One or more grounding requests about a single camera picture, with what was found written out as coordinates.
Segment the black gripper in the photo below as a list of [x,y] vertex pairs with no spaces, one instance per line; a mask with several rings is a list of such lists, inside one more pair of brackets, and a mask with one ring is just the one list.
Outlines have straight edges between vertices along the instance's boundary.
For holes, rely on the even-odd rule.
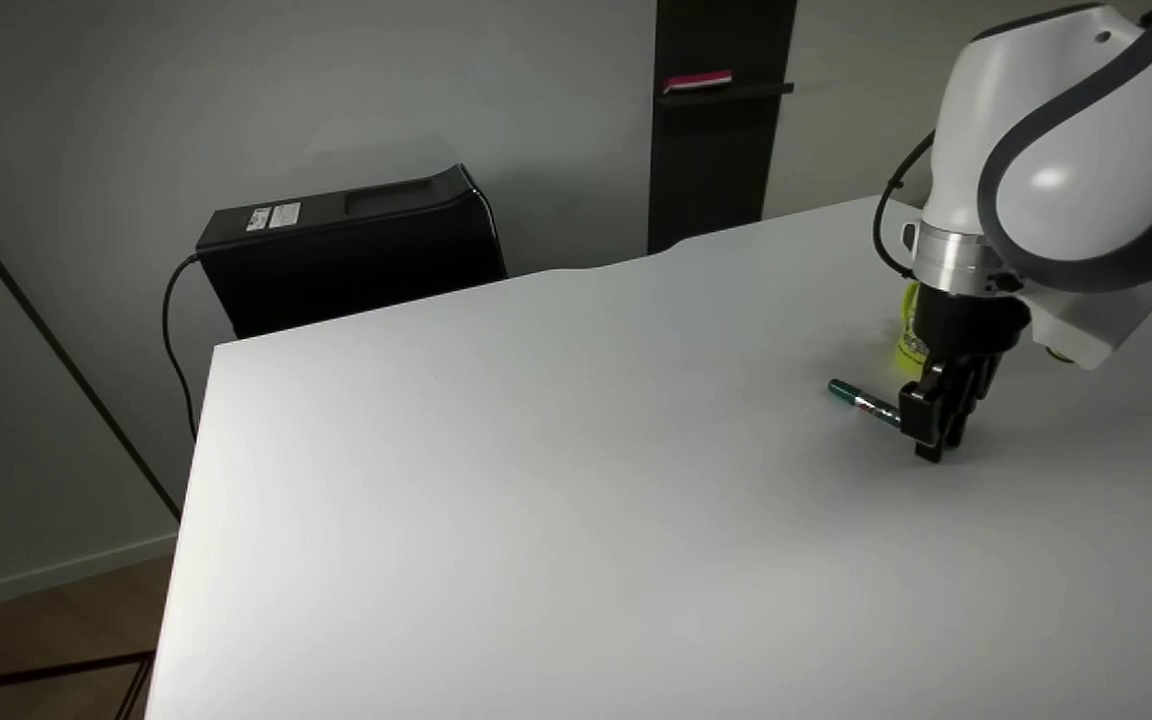
[[973,406],[987,398],[1024,330],[1028,309],[1011,298],[919,294],[912,336],[924,344],[924,371],[919,385],[899,389],[899,433],[924,461],[960,447]]

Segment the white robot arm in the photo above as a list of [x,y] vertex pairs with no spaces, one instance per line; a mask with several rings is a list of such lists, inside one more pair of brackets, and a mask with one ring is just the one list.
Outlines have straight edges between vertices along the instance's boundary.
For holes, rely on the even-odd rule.
[[1152,315],[1152,21],[1071,3],[964,45],[912,241],[924,369],[899,433],[938,461],[1017,339],[1097,369]]

